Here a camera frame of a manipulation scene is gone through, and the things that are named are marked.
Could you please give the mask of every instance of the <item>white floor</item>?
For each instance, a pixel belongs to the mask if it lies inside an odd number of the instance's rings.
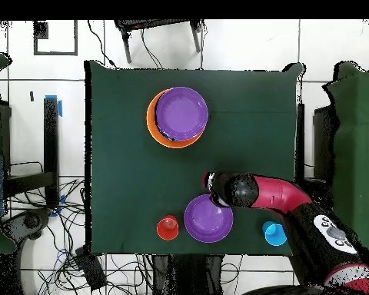
[[[211,70],[275,70],[280,71],[293,62],[306,65],[302,99],[305,115],[305,164],[313,165],[312,115],[315,108],[330,104],[321,86],[330,81],[334,65],[342,60],[356,61],[369,70],[369,20],[207,20],[208,34],[204,39],[203,68]],[[40,51],[72,51],[73,24],[70,21],[48,21],[49,39],[38,41]],[[91,21],[91,27],[101,40],[106,55],[120,68],[154,68],[141,41],[139,32],[129,40],[132,63],[127,64],[121,34],[113,21]],[[9,22],[9,28],[0,25],[0,51],[8,52],[13,62],[0,72],[0,94],[12,106],[11,160],[43,162],[43,110],[44,96],[56,94],[62,100],[60,117],[60,178],[61,183],[83,179],[84,174],[84,122],[85,72],[83,61],[99,60],[109,65],[101,53],[98,39],[89,31],[86,21],[78,22],[78,56],[34,56],[32,22]],[[200,55],[195,52],[188,23],[152,28],[145,31],[145,43],[164,68],[196,69]],[[21,165],[12,174],[38,172],[37,164]],[[307,176],[312,168],[306,167]],[[81,204],[76,191],[71,201]],[[19,204],[12,203],[12,208]],[[55,234],[56,244],[63,248],[62,224],[50,217],[49,227]],[[78,215],[75,222],[82,224]],[[85,241],[84,228],[73,226],[71,234],[75,247]],[[55,265],[57,250],[53,237],[45,230],[36,241],[28,241],[22,255],[22,282],[25,295],[37,295],[42,280],[38,271],[47,277]],[[108,279],[112,283],[138,282],[141,275],[129,264],[122,273],[112,260],[122,266],[135,260],[134,255],[102,257]],[[240,295],[246,291],[274,284],[295,282],[292,267],[286,257],[226,256],[225,263],[240,267],[239,277],[233,266],[223,266],[221,274],[224,295]],[[107,295],[111,287],[102,291]],[[63,295],[74,295],[66,292]],[[84,290],[79,295],[91,295]],[[124,295],[115,288],[110,295]]]

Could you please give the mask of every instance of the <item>green tabletop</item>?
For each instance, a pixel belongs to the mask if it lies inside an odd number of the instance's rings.
[[[338,66],[327,86],[340,125],[334,136],[334,212],[369,250],[369,72]]]
[[[283,254],[261,226],[279,218],[266,210],[234,208],[225,239],[203,244],[185,229],[188,203],[206,191],[205,171],[251,172],[293,180],[296,82],[287,71],[112,70],[90,61],[91,251],[140,254]],[[146,111],[160,91],[193,88],[209,119],[193,145],[170,149],[148,132]],[[179,235],[160,239],[157,223],[173,214]]]

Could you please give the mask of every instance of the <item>orange bowl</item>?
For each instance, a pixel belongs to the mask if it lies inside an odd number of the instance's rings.
[[[187,141],[170,141],[160,133],[160,131],[157,129],[155,122],[155,106],[160,96],[162,96],[166,91],[169,90],[170,88],[158,93],[149,104],[148,111],[146,112],[146,125],[148,126],[148,130],[151,133],[151,136],[158,143],[168,148],[184,148],[195,143],[200,138],[205,129],[199,135]]]

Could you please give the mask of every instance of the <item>blue cup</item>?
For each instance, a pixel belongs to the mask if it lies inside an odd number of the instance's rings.
[[[283,226],[275,222],[265,222],[264,225],[262,225],[262,232],[264,233],[265,240],[274,247],[284,244],[287,240]]]

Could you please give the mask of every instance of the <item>red cup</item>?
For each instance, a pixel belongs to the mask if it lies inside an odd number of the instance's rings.
[[[157,234],[163,240],[174,240],[177,237],[178,233],[178,221],[172,215],[165,216],[157,224]]]

